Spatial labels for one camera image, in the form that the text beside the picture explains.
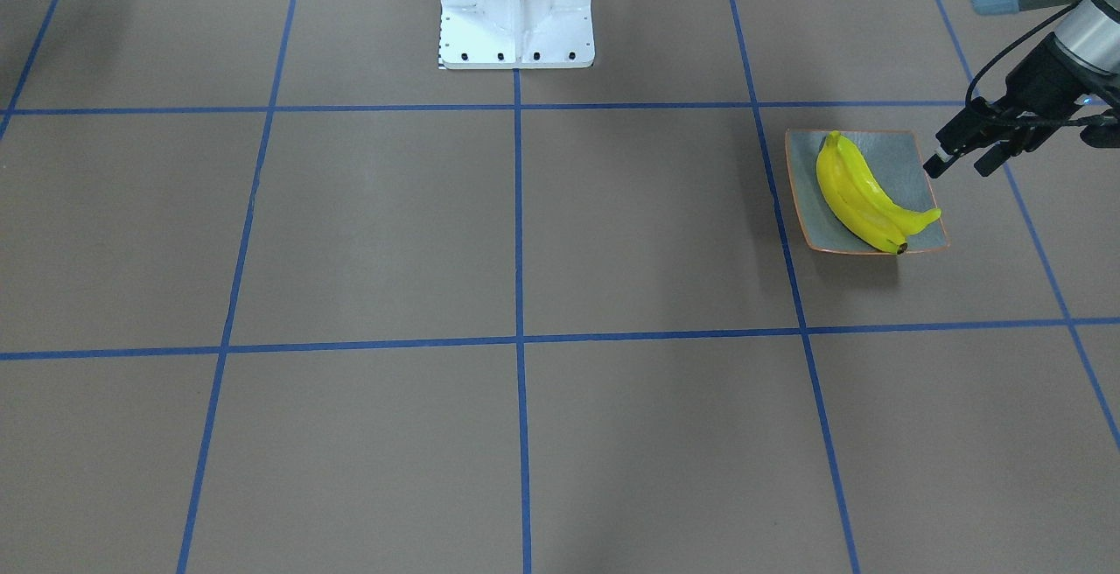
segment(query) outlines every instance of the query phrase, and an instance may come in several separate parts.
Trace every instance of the floor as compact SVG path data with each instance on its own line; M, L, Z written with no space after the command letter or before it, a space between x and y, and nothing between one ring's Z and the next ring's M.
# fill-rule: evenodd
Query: floor
M0 2L0 571L1120 567L1120 157L890 259L783 151L928 154L1048 12L592 0L594 67L463 73L439 0Z

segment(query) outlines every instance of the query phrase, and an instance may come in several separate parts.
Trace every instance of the gray plate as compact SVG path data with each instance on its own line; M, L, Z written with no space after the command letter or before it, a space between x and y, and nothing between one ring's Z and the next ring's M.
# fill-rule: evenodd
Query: gray plate
M829 130L788 130L785 133L790 184L805 241L813 250L823 252L889 257L852 234L824 202L816 183L816 154L828 133ZM930 180L922 170L922 159L913 132L841 130L841 133L859 146L871 173L899 206L925 211L937 205ZM908 254L948 248L949 237L942 221L936 220L924 231L908 237L907 242Z

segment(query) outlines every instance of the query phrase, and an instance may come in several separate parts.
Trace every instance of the square plate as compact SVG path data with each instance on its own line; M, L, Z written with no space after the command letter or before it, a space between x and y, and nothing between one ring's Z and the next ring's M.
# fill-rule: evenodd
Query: square plate
M849 231L829 209L816 183L816 154L829 130L787 130L785 158L790 167L793 203L801 231L813 250L839 254L881 254ZM925 211L937 205L933 187L922 169L922 156L913 132L905 130L841 130L864 152L871 173L883 189L899 206ZM904 254L949 248L949 235L942 220L906 239Z

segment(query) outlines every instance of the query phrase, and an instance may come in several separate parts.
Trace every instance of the yellow banana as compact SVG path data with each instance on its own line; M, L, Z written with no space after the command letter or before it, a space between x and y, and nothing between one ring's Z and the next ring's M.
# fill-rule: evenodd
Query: yellow banana
M867 159L864 158L864 152L859 151L859 146L837 131L830 133L829 139L832 135L837 136L837 151L840 155L840 160L848 168L848 174L851 176L852 183L856 184L856 188L876 210L890 219L904 234L917 234L941 217L941 209L918 212L895 204L887 192L883 191L879 182L875 179L871 168L867 166Z
M852 183L837 148L840 132L832 132L816 156L816 180L829 209L837 219L876 250L902 254L906 235L898 225L880 213Z

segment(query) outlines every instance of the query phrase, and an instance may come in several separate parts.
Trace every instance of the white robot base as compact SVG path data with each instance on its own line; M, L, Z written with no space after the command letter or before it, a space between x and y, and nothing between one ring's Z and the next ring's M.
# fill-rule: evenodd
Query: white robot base
M595 62L591 0L440 3L440 68L581 68Z

